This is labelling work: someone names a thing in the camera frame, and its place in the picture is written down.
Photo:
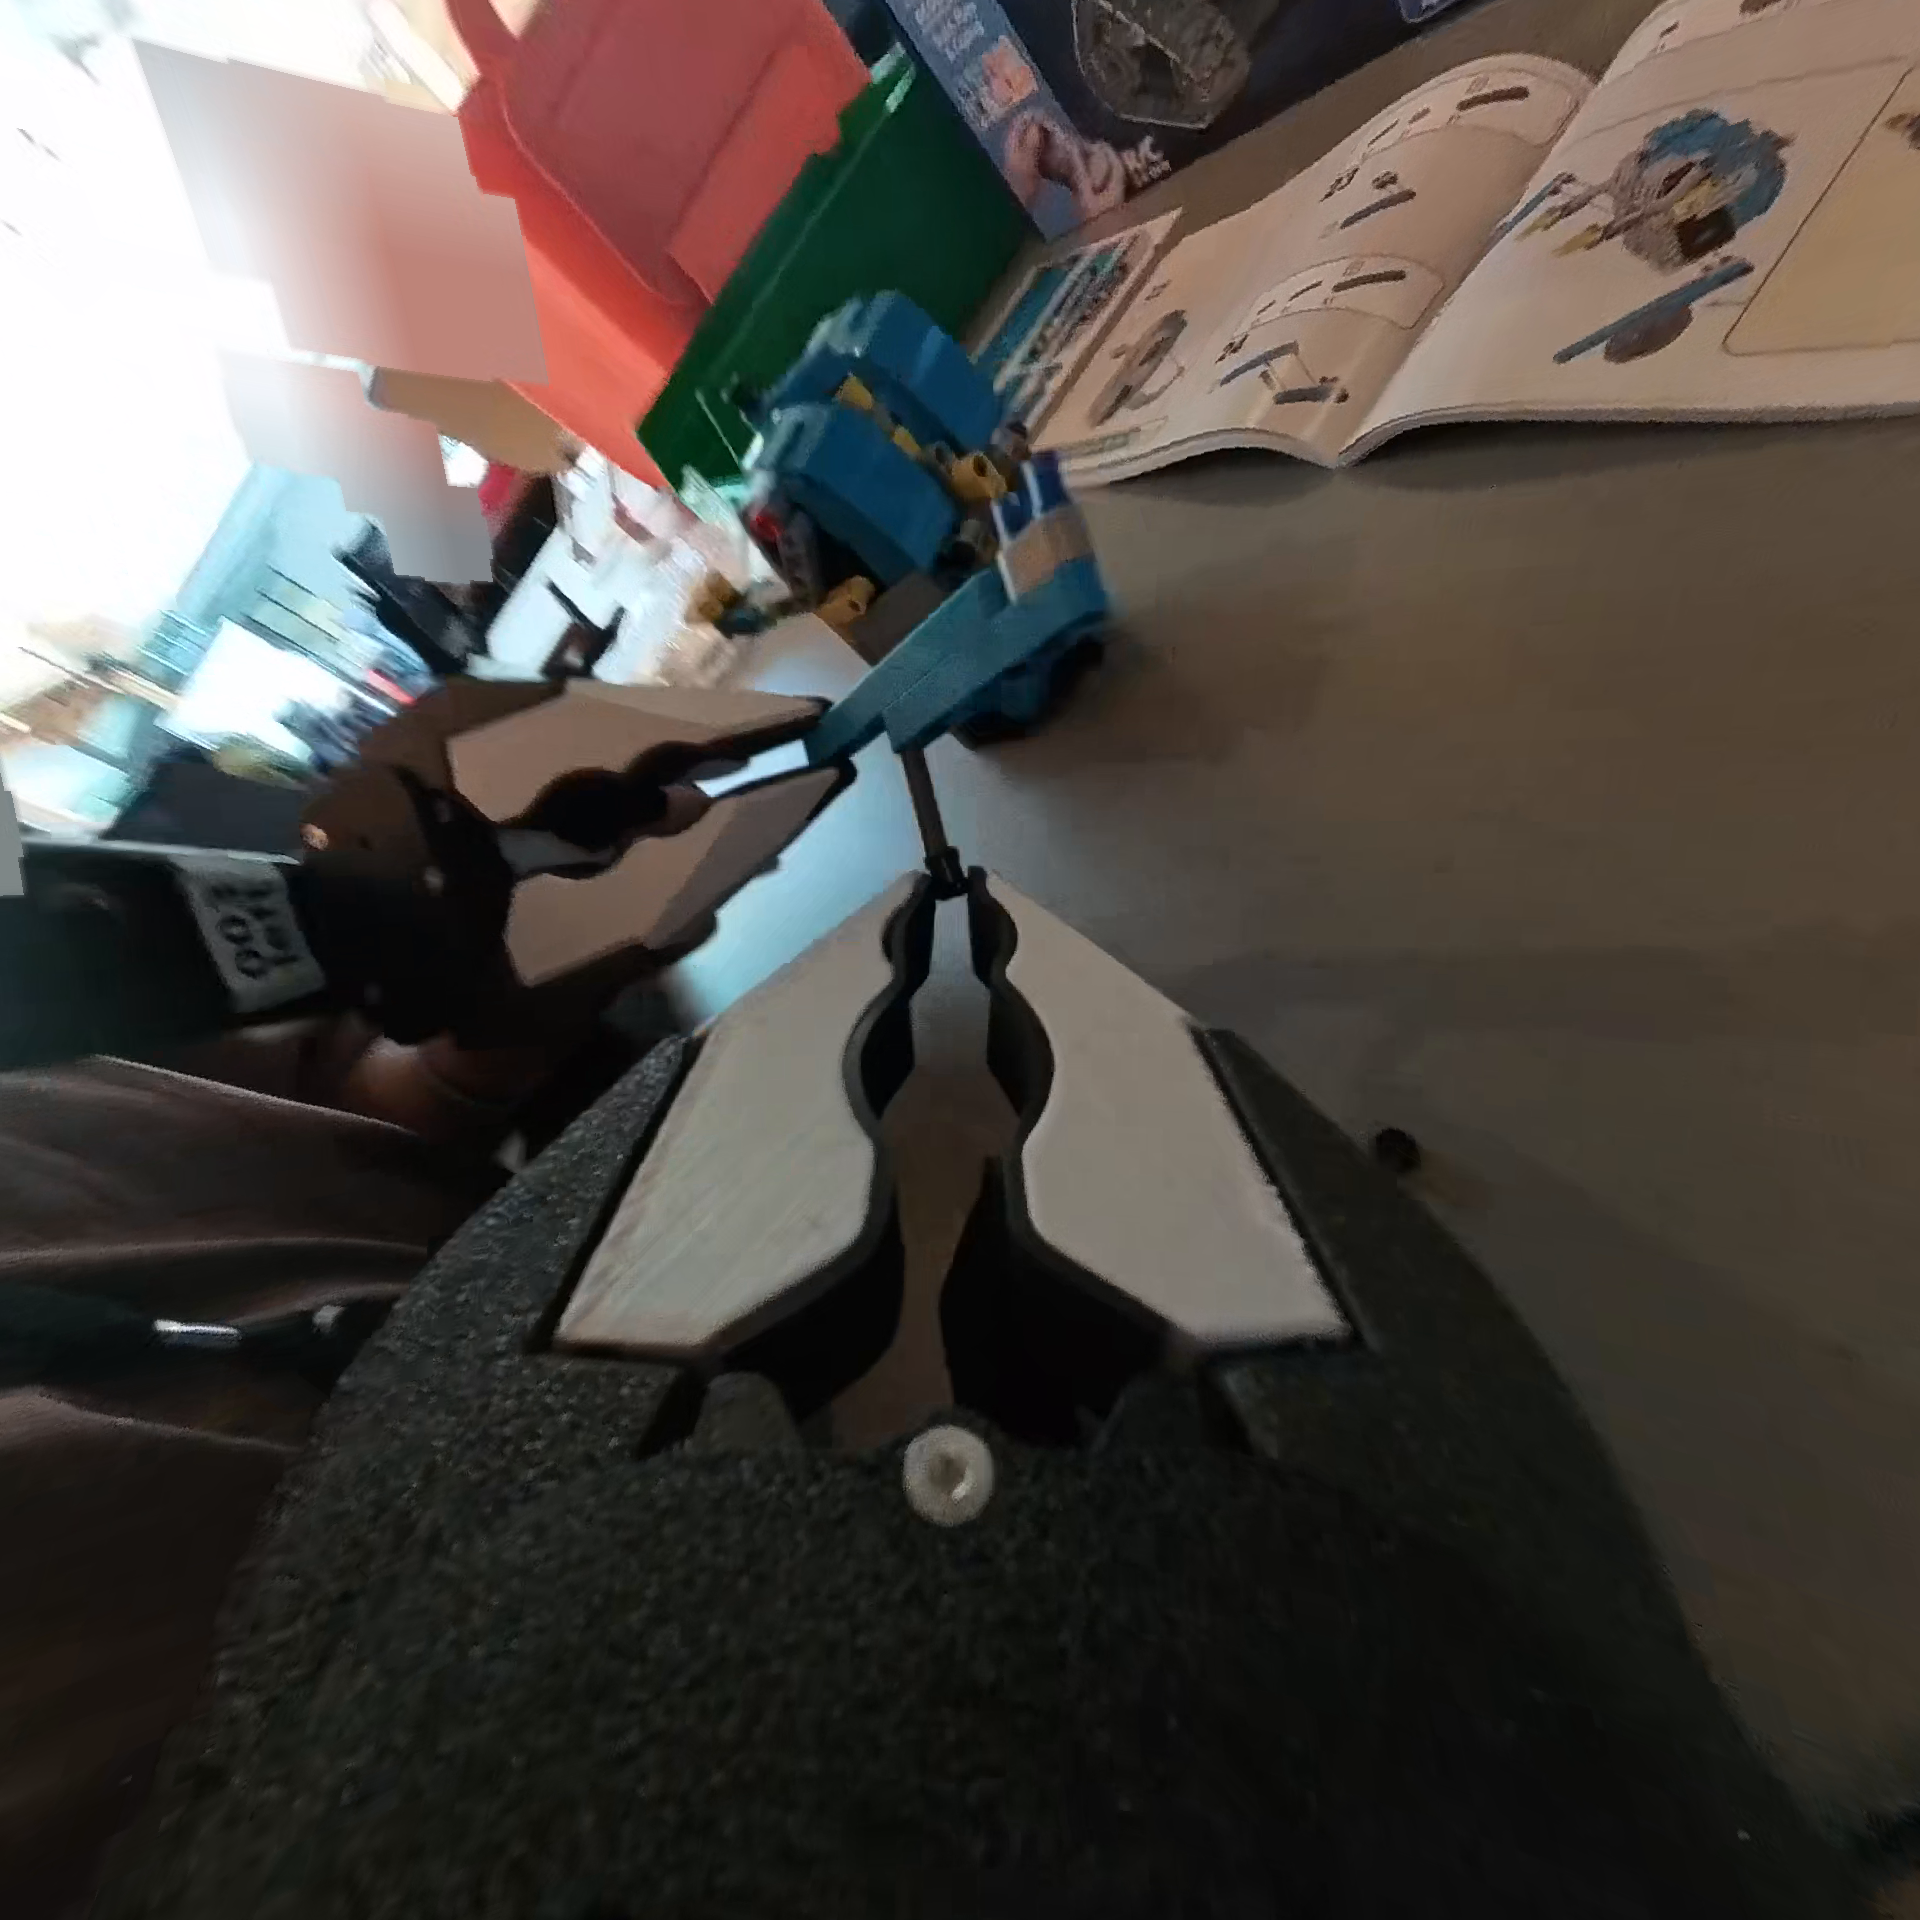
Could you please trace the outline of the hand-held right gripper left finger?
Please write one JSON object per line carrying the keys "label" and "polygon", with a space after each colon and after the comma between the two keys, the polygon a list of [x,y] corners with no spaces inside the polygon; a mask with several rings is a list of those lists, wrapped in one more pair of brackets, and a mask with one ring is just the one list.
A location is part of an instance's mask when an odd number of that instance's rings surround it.
{"label": "hand-held right gripper left finger", "polygon": [[558,1350],[714,1359],[851,1279],[892,1210],[884,1116],[926,968],[929,878],[906,872],[707,1022]]}

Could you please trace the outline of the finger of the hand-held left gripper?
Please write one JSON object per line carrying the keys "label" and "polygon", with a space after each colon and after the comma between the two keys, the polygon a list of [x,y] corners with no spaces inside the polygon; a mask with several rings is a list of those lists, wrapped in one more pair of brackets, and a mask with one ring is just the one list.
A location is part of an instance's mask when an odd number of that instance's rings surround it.
{"label": "finger of the hand-held left gripper", "polygon": [[456,682],[445,822],[475,832],[646,832],[669,798],[800,741],[826,702],[737,687]]}
{"label": "finger of the hand-held left gripper", "polygon": [[502,947],[539,991],[628,950],[664,953],[717,913],[855,780],[846,762],[730,785],[672,834],[650,834],[593,875],[541,872],[513,886]]}

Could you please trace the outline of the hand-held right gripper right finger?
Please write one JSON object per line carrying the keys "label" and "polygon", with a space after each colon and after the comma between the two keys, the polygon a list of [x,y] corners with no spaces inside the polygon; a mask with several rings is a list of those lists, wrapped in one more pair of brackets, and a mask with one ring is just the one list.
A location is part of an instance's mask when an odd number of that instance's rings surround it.
{"label": "hand-held right gripper right finger", "polygon": [[1183,1007],[1002,875],[971,875],[1020,1240],[1186,1352],[1346,1342],[1349,1318]]}

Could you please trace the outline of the blue grey toy robot model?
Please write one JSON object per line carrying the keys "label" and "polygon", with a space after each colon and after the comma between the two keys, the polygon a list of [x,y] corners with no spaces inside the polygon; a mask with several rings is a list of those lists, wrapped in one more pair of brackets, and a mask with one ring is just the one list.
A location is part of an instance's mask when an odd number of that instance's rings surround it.
{"label": "blue grey toy robot model", "polygon": [[[993,505],[1039,451],[917,301],[899,292],[849,300],[758,396],[749,526],[796,547],[779,568],[815,617],[834,592],[869,590],[854,614],[880,637],[869,670],[995,560]],[[1104,660],[1106,629],[1057,711]]]}

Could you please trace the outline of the teal short beam with pins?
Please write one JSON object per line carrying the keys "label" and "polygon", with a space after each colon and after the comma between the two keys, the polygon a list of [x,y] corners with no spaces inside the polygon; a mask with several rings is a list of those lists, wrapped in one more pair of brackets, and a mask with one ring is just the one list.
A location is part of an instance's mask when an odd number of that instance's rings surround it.
{"label": "teal short beam with pins", "polygon": [[1034,731],[1102,649],[1106,584],[1059,458],[1031,455],[993,516],[995,560],[887,658],[903,686],[880,730],[899,757],[945,734],[978,749]]}

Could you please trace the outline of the person's brown clothing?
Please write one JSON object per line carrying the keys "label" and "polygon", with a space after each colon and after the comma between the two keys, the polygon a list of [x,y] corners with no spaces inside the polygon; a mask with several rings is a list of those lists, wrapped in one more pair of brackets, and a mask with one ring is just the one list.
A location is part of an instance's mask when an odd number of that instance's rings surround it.
{"label": "person's brown clothing", "polygon": [[[246,1329],[388,1308],[502,1184],[490,1116],[388,1124],[147,1063],[1,1078],[1,1282]],[[1,1915],[64,1918],[188,1714],[326,1388],[242,1358],[1,1384]]]}

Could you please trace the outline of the green storage bin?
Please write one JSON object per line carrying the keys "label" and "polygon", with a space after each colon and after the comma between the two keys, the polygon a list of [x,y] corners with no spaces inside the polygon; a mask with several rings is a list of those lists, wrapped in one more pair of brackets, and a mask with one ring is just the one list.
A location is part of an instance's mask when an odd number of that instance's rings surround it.
{"label": "green storage bin", "polygon": [[1031,222],[942,89],[888,50],[696,323],[635,441],[676,489],[730,481],[755,437],[740,396],[766,392],[820,318],[899,292],[963,339]]}

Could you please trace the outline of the orange bin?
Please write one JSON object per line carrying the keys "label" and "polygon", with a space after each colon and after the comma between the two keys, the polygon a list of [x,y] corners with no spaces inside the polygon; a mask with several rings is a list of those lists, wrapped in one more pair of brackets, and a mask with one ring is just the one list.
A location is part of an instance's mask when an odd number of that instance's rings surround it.
{"label": "orange bin", "polygon": [[869,67],[824,2],[449,2],[479,187],[524,240],[543,373],[518,396],[639,481],[635,437],[709,301]]}

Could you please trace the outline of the sticker sheet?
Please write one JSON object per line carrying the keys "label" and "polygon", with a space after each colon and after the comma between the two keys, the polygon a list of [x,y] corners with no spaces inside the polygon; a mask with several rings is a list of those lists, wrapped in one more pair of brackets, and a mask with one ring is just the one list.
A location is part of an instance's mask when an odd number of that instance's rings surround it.
{"label": "sticker sheet", "polygon": [[1183,214],[1165,212],[1036,265],[974,346],[1001,417],[1039,429],[1092,346],[1133,300]]}

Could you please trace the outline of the dark blue toy kit box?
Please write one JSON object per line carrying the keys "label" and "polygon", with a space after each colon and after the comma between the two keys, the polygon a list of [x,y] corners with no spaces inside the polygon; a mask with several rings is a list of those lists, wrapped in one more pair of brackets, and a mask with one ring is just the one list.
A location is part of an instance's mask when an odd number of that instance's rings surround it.
{"label": "dark blue toy kit box", "polygon": [[1057,240],[1270,122],[1503,50],[1606,58],[1647,2],[887,2],[919,134],[892,198],[922,232]]}

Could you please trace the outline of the folded instruction booklet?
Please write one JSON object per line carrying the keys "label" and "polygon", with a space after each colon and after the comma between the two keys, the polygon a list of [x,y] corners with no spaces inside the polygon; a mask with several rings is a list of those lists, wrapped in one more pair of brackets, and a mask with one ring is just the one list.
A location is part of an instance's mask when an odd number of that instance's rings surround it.
{"label": "folded instruction booklet", "polygon": [[1344,455],[1917,411],[1917,5],[1658,2]]}

